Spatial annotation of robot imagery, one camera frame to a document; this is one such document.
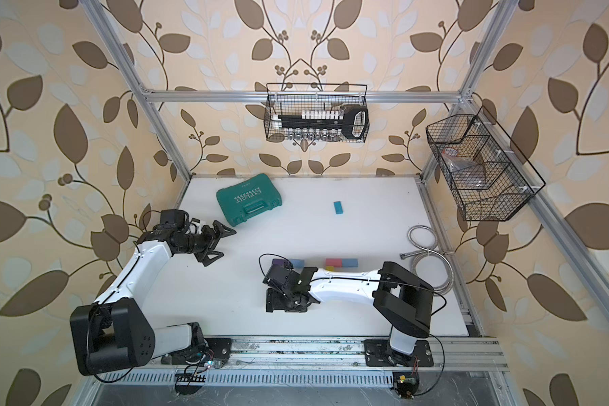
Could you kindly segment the pink block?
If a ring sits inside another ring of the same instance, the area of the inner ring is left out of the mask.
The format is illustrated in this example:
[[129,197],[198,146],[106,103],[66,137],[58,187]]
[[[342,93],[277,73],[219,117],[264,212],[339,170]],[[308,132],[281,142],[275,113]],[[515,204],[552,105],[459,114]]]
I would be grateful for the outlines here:
[[342,259],[339,259],[339,258],[326,258],[325,267],[337,268],[337,267],[342,267],[342,266],[343,266],[343,260]]

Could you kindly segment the light blue block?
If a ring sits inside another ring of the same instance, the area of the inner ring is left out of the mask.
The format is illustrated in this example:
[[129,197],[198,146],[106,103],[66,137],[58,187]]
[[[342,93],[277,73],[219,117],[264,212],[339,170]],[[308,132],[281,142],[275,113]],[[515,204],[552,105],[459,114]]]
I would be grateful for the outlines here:
[[343,268],[357,268],[359,266],[359,260],[356,258],[343,258],[341,260]]
[[305,262],[303,260],[300,259],[293,259],[290,261],[290,263],[292,264],[293,268],[304,268],[305,267]]

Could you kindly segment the teal block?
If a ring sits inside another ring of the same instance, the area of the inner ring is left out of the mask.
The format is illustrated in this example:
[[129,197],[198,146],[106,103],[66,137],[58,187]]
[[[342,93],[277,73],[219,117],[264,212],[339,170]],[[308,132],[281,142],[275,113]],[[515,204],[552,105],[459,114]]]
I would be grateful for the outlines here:
[[337,215],[342,215],[343,214],[343,206],[342,203],[340,201],[334,201],[333,202],[333,206],[334,206],[334,211]]

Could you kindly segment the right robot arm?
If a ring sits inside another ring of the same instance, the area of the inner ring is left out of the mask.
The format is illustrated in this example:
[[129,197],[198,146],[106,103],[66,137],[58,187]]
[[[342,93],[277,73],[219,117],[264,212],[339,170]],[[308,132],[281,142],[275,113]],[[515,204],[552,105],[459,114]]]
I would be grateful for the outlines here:
[[389,347],[411,356],[417,343],[431,336],[436,290],[396,262],[368,272],[333,272],[324,268],[271,265],[263,274],[266,312],[305,313],[312,304],[349,302],[372,306],[391,325]]

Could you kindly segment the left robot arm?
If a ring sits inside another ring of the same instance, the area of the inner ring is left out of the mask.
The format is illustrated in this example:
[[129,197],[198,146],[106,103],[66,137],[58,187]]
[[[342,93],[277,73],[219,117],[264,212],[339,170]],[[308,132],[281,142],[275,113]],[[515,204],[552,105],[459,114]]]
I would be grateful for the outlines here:
[[72,313],[69,323],[80,374],[100,378],[166,355],[209,367],[214,353],[198,323],[153,328],[142,306],[172,257],[192,255],[208,267],[223,258],[219,241],[235,233],[220,221],[202,224],[187,211],[162,211],[158,224],[137,240],[135,254],[118,277],[92,304]]

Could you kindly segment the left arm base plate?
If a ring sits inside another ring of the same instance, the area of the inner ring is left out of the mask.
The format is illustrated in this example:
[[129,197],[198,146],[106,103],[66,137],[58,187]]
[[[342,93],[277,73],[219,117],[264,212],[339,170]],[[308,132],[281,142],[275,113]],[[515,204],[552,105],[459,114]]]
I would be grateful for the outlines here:
[[203,343],[164,355],[161,363],[163,365],[198,365],[199,367],[212,365],[215,369],[220,369],[228,363],[232,343],[231,338],[206,338]]

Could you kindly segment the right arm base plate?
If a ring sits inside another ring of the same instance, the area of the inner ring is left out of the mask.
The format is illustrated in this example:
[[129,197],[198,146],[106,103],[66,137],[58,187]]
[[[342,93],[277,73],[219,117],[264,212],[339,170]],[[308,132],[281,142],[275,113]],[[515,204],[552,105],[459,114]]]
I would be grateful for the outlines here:
[[427,340],[418,340],[410,355],[393,349],[386,339],[363,341],[365,364],[368,367],[433,367],[434,360]]

